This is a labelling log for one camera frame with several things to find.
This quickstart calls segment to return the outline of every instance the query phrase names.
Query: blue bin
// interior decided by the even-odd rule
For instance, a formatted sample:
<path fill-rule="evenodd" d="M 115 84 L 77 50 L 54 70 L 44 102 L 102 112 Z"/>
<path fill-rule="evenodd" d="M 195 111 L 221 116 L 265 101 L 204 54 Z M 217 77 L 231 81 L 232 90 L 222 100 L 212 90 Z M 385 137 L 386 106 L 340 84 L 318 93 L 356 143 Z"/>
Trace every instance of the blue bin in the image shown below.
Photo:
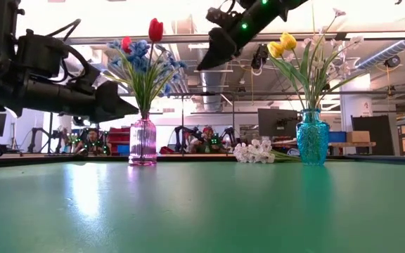
<path fill-rule="evenodd" d="M 117 152 L 121 156 L 129 156 L 129 145 L 118 145 Z"/>
<path fill-rule="evenodd" d="M 343 132 L 343 131 L 329 132 L 329 142 L 330 143 L 345 143 L 346 142 L 346 132 Z"/>

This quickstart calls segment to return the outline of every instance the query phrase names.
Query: metal frame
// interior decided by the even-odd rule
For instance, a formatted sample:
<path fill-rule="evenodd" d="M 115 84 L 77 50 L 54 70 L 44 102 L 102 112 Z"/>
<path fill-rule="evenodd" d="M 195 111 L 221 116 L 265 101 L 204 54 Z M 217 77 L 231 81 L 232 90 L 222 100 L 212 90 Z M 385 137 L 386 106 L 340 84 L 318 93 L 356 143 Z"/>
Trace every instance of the metal frame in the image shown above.
<path fill-rule="evenodd" d="M 388 91 L 333 91 L 327 93 L 328 95 L 387 95 Z M 392 94 L 405 94 L 405 91 L 392 91 Z M 216 96 L 216 95 L 230 95 L 230 96 L 293 96 L 297 95 L 296 92 L 270 92 L 270 91 L 255 91 L 255 92 L 190 92 L 190 93 L 170 93 L 170 96 Z M 120 94 L 123 96 L 134 96 L 133 94 Z"/>
<path fill-rule="evenodd" d="M 377 32 L 405 32 L 405 30 L 399 31 L 347 31 L 341 32 L 341 35 L 348 33 L 377 33 Z M 297 41 L 304 41 L 307 36 L 312 35 L 313 32 L 299 32 L 294 34 Z M 270 42 L 279 38 L 281 33 L 262 33 L 258 34 L 251 42 Z M 327 34 L 327 39 L 349 40 L 345 36 L 338 36 L 338 33 Z M 67 44 L 69 45 L 103 45 L 112 42 L 116 39 L 123 39 L 124 37 L 75 37 L 68 38 Z M 132 41 L 146 40 L 149 41 L 148 36 L 132 36 Z M 404 40 L 405 37 L 387 37 L 387 38 L 365 38 L 366 41 L 389 41 L 389 40 Z M 161 44 L 173 44 L 173 43 L 207 43 L 209 41 L 209 35 L 206 34 L 173 34 L 165 35 L 162 38 Z"/>

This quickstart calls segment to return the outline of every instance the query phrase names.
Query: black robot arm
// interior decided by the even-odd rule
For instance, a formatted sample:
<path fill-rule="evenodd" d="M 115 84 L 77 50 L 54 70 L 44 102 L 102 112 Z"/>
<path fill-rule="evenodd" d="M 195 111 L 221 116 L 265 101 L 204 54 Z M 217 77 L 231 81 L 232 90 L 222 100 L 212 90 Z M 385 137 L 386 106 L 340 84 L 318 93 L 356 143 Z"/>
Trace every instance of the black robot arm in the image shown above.
<path fill-rule="evenodd" d="M 25 36 L 16 39 L 17 15 L 24 15 L 19 3 L 20 0 L 0 0 L 0 111 L 9 109 L 19 117 L 23 108 L 29 108 L 85 117 L 95 123 L 138 113 L 137 108 L 118 96 L 116 82 L 106 81 L 95 89 L 100 71 L 65 41 L 52 37 L 71 28 L 65 40 L 80 20 L 46 36 L 27 30 Z M 64 59 L 69 54 L 84 68 L 78 77 L 67 71 Z M 50 80 L 59 75 L 61 65 L 65 73 L 61 81 L 67 79 L 66 85 Z"/>
<path fill-rule="evenodd" d="M 207 20 L 217 24 L 209 32 L 209 50 L 197 67 L 207 70 L 232 60 L 240 55 L 241 49 L 261 32 L 271 21 L 281 17 L 287 21 L 288 11 L 297 8 L 307 0 L 236 0 L 243 13 L 227 12 L 210 8 Z"/>
<path fill-rule="evenodd" d="M 182 143 L 179 138 L 179 132 L 182 133 Z M 184 149 L 187 148 L 186 140 L 184 138 L 185 133 L 189 133 L 193 137 L 197 138 L 200 142 L 204 142 L 203 134 L 196 126 L 193 127 L 193 129 L 189 129 L 184 126 L 176 126 L 174 128 L 174 133 L 176 134 L 176 145 L 174 146 L 174 151 L 176 152 L 183 152 Z"/>

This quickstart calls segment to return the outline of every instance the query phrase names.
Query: vase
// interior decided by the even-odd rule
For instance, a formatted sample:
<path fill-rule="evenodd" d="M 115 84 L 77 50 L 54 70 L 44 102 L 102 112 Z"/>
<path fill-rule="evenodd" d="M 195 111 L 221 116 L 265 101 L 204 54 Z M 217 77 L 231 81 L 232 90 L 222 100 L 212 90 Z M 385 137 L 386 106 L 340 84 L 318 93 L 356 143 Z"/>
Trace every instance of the vase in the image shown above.
<path fill-rule="evenodd" d="M 155 125 L 147 112 L 141 113 L 141 119 L 131 126 L 129 163 L 139 166 L 152 166 L 157 162 L 155 149 Z"/>
<path fill-rule="evenodd" d="M 296 125 L 296 139 L 302 163 L 323 165 L 328 154 L 329 124 L 320 120 L 320 110 L 301 111 L 302 121 Z"/>

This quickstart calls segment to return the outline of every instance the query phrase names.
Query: table surface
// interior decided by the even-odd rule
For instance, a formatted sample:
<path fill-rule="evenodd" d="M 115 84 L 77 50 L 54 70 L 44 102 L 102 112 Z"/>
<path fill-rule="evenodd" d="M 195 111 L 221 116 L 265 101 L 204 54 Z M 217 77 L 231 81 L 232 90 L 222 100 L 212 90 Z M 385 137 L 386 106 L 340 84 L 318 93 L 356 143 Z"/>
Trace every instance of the table surface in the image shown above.
<path fill-rule="evenodd" d="M 405 166 L 0 168 L 0 252 L 405 252 Z"/>

